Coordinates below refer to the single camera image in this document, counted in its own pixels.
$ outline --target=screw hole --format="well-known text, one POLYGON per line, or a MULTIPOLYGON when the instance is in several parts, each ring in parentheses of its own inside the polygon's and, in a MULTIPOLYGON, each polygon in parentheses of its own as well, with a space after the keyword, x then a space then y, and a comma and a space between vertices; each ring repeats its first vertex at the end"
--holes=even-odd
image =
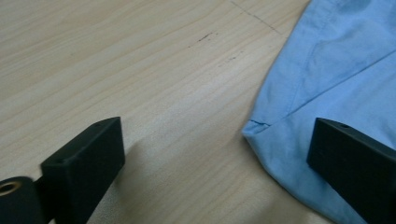
POLYGON ((21 187, 21 182, 12 181, 0 185, 0 196, 8 195, 21 187))

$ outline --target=blue fabric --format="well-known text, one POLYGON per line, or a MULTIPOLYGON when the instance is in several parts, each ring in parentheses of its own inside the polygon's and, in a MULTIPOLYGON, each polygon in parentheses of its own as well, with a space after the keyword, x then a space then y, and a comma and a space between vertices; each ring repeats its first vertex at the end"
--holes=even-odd
POLYGON ((396 1, 313 0, 243 134, 289 193, 337 223, 365 221, 306 163, 316 118, 396 148, 396 1))

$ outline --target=light wood surface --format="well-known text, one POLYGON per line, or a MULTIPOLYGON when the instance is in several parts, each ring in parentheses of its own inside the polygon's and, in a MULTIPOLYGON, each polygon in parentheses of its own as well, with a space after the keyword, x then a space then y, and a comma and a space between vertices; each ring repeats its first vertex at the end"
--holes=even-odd
POLYGON ((127 163, 90 223, 330 223, 240 133, 307 2, 0 1, 0 179, 121 116, 127 163))

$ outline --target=black rectangular block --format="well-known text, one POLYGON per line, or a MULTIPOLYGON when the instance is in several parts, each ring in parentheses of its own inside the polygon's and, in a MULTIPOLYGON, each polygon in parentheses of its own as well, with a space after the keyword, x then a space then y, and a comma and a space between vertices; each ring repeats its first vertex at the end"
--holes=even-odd
POLYGON ((307 162, 367 222, 396 223, 395 150, 343 123, 317 119, 307 162))

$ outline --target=wood grain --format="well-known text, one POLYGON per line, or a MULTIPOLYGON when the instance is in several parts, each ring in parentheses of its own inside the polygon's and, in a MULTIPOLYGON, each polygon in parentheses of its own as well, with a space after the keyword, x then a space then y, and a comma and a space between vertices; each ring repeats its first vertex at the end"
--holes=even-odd
POLYGON ((0 1, 0 179, 121 116, 127 163, 90 223, 330 223, 240 133, 306 4, 0 1))

